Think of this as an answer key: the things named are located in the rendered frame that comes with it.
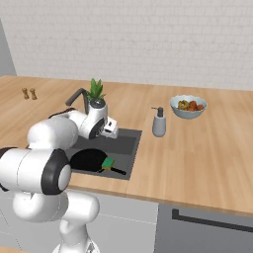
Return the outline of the dark grey sink basin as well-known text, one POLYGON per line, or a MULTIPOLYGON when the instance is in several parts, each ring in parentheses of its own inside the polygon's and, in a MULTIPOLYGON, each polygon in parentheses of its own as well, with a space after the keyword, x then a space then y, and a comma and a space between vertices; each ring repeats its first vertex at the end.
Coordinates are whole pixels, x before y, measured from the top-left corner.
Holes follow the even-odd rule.
POLYGON ((96 148, 104 151, 110 158, 115 159, 114 168, 126 171, 125 175, 110 170, 104 170, 102 173, 80 171, 72 169, 75 173, 95 175, 106 178, 129 180, 138 144, 141 137, 141 130, 136 129, 119 129, 119 136, 116 139, 105 136, 98 136, 88 140, 79 136, 74 146, 65 151, 69 161, 71 157, 82 149, 96 148))

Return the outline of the grey soap dispenser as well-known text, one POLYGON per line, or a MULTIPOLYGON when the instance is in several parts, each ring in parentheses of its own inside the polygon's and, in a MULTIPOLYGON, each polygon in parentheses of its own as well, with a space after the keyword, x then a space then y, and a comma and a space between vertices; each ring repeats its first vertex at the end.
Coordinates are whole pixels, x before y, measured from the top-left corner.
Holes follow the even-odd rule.
POLYGON ((162 107, 156 108, 152 124, 152 133, 156 137, 163 137, 166 133, 166 117, 162 107))

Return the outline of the dark grey tap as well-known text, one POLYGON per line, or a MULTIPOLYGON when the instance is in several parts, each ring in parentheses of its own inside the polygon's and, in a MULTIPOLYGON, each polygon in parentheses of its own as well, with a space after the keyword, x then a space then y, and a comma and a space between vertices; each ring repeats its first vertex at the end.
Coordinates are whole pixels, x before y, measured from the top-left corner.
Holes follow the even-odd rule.
POLYGON ((66 102, 65 105, 70 107, 74 101, 80 96, 83 96, 83 102, 84 102, 84 109, 85 109, 85 114, 89 114, 89 106, 88 106, 88 96, 87 96, 87 91, 83 88, 79 88, 66 102))

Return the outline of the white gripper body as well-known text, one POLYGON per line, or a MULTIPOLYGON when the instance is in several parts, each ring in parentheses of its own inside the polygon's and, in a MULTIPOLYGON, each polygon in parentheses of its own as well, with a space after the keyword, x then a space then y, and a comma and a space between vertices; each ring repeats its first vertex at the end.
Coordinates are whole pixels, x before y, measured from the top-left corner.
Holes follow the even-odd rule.
POLYGON ((119 130, 116 128, 114 131, 110 131, 109 129, 104 128, 101 132, 102 136, 116 139, 119 136, 119 130))

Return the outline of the light grey cupboard door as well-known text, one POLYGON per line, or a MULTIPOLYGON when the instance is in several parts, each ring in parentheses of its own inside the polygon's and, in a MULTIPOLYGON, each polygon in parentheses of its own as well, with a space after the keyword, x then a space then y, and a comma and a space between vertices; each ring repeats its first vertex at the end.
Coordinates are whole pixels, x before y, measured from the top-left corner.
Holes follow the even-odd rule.
POLYGON ((107 214, 87 225, 101 253, 153 253, 156 223, 107 214))

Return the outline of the green potted plant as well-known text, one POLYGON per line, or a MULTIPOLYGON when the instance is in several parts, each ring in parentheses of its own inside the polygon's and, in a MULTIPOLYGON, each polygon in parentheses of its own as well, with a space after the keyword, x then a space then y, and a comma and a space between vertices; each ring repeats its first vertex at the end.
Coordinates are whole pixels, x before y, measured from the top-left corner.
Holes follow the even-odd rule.
POLYGON ((91 79, 91 87, 87 92, 88 99, 103 99, 105 94, 103 93, 102 80, 96 81, 94 78, 91 79))

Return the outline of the black frying pan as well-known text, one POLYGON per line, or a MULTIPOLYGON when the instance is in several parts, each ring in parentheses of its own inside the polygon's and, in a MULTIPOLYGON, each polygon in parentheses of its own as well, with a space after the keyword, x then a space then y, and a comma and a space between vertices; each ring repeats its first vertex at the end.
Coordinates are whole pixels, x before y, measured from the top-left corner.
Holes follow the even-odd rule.
MULTIPOLYGON (((80 171, 89 171, 102 173, 102 163, 109 157, 104 151, 96 148, 82 149, 75 153, 70 159, 70 165, 72 169, 80 171)), ((114 165, 110 171, 125 175, 127 172, 114 168, 114 165)))

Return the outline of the green and yellow sponge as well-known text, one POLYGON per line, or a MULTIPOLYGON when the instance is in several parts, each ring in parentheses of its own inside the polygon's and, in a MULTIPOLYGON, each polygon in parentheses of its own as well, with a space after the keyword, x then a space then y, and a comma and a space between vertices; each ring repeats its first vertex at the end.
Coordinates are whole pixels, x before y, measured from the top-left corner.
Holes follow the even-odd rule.
POLYGON ((115 159, 114 158, 110 158, 110 157, 107 157, 104 162, 102 163, 102 168, 104 170, 111 170, 113 165, 115 163, 115 159))

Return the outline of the grey tall cabinet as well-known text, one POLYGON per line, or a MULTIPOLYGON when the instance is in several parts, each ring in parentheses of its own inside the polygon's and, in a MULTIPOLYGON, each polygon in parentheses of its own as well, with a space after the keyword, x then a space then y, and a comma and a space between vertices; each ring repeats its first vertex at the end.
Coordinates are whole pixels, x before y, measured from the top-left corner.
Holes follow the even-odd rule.
POLYGON ((3 75, 16 75, 16 69, 7 43, 2 21, 0 20, 0 77, 3 75))

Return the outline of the pale blue bowl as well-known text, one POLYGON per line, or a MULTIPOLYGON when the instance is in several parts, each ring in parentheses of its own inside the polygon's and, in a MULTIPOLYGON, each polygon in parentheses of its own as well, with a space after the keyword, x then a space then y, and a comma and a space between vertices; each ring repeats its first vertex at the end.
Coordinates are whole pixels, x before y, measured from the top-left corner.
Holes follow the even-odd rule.
POLYGON ((191 120, 197 118, 208 107, 208 103, 204 99, 193 95, 177 95, 170 99, 170 106, 177 117, 181 119, 191 120), (187 102, 196 101, 197 105, 202 105, 203 108, 199 111, 180 110, 178 108, 178 103, 183 100, 187 102))

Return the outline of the grey dishwasher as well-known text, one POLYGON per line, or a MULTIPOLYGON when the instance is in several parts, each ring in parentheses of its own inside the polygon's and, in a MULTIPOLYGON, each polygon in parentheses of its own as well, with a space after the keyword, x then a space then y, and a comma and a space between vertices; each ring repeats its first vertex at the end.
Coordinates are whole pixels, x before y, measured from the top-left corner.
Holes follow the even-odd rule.
POLYGON ((253 227, 253 217, 160 204, 154 253, 253 253, 253 233, 175 220, 172 209, 180 215, 253 227))

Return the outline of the light grey drawer front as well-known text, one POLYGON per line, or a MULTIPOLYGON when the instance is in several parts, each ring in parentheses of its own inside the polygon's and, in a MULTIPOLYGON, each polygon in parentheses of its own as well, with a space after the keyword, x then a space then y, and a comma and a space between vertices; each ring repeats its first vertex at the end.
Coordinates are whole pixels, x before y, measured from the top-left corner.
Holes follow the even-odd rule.
POLYGON ((92 196, 99 200, 101 214, 147 223, 157 221, 157 203, 95 193, 92 196))

